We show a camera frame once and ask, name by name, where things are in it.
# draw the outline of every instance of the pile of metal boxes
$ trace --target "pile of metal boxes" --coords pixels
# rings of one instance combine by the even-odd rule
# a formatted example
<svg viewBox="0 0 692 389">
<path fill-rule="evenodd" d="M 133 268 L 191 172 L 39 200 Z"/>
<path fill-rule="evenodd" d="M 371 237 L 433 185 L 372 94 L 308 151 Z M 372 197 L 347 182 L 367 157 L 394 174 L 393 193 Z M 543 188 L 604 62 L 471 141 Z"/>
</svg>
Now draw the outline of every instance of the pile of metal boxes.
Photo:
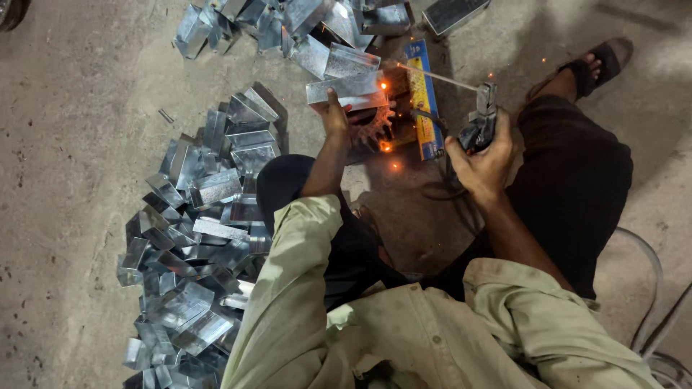
<svg viewBox="0 0 692 389">
<path fill-rule="evenodd" d="M 211 109 L 201 139 L 172 139 L 146 180 L 152 192 L 118 256 L 121 286 L 142 289 L 139 336 L 127 340 L 123 362 L 138 372 L 124 388 L 219 387 L 271 247 L 256 184 L 280 153 L 281 110 L 261 93 L 250 88 Z"/>
<path fill-rule="evenodd" d="M 188 6 L 174 41 L 194 59 L 207 39 L 224 54 L 244 31 L 259 52 L 282 53 L 324 80 L 332 43 L 363 52 L 375 35 L 403 35 L 411 22 L 406 0 L 207 0 Z"/>
</svg>

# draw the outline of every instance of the welding rod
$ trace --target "welding rod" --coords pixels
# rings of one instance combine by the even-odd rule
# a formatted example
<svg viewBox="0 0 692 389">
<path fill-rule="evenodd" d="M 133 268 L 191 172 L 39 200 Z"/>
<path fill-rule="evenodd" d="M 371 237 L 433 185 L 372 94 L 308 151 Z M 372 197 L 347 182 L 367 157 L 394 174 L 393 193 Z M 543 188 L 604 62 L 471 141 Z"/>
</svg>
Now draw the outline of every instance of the welding rod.
<svg viewBox="0 0 692 389">
<path fill-rule="evenodd" d="M 462 87 L 462 88 L 470 89 L 470 90 L 472 90 L 472 91 L 477 91 L 477 90 L 478 90 L 477 87 L 473 87 L 473 86 L 471 86 L 471 85 L 469 85 L 469 84 L 464 84 L 463 82 L 459 82 L 459 81 L 452 80 L 451 78 L 447 78 L 447 77 L 444 77 L 444 76 L 442 76 L 442 75 L 438 75 L 438 74 L 431 73 L 431 72 L 429 72 L 429 71 L 425 71 L 425 70 L 421 70 L 421 69 L 412 68 L 412 67 L 409 67 L 409 66 L 404 66 L 404 65 L 401 64 L 401 62 L 397 63 L 397 66 L 400 67 L 400 68 L 407 69 L 407 70 L 419 71 L 419 72 L 421 72 L 421 73 L 423 73 L 423 74 L 425 74 L 425 75 L 429 75 L 430 77 L 437 78 L 438 80 L 442 80 L 442 81 L 447 81 L 447 82 L 450 82 L 450 83 L 452 83 L 452 84 L 454 84 L 454 85 L 459 85 L 459 86 Z"/>
</svg>

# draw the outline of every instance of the man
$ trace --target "man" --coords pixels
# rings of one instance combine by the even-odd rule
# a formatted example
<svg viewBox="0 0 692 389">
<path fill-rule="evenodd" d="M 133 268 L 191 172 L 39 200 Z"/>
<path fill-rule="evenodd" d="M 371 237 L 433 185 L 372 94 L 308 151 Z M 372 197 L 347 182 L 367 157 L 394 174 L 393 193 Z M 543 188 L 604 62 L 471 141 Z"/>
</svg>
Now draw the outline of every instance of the man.
<svg viewBox="0 0 692 389">
<path fill-rule="evenodd" d="M 345 203 L 349 125 L 330 91 L 317 159 L 276 158 L 259 176 L 274 242 L 222 387 L 660 388 L 582 299 L 595 297 L 596 258 L 625 204 L 632 162 L 573 103 L 619 73 L 624 48 L 606 42 L 535 88 L 518 118 L 525 164 L 506 190 L 506 112 L 479 154 L 446 139 L 486 228 L 422 284 L 379 260 L 378 237 Z M 361 296 L 379 280 L 387 289 Z"/>
</svg>

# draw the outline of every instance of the welding electrode holder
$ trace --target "welding electrode holder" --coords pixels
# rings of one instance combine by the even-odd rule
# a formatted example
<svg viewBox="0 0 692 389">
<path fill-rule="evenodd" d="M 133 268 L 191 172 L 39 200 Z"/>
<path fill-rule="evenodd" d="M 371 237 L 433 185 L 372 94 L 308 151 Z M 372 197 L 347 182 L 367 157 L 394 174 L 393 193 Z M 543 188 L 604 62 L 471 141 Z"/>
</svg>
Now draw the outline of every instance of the welding electrode holder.
<svg viewBox="0 0 692 389">
<path fill-rule="evenodd" d="M 484 82 L 476 91 L 476 110 L 468 114 L 469 126 L 459 134 L 459 142 L 469 154 L 485 150 L 495 138 L 495 84 Z"/>
</svg>

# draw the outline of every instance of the light green shirt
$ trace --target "light green shirt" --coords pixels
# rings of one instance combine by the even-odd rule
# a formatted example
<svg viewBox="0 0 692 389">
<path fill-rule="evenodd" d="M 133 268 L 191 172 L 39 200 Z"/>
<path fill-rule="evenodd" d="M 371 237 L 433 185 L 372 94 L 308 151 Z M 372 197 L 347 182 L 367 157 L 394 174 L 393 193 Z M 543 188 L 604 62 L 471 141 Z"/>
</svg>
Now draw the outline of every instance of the light green shirt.
<svg viewBox="0 0 692 389">
<path fill-rule="evenodd" d="M 271 253 L 250 297 L 221 384 L 229 388 L 661 388 L 576 294 L 550 275 L 478 258 L 463 282 L 468 305 L 419 284 L 385 289 L 325 312 L 336 196 L 298 199 L 275 213 Z M 533 365 L 536 378 L 517 362 Z"/>
</svg>

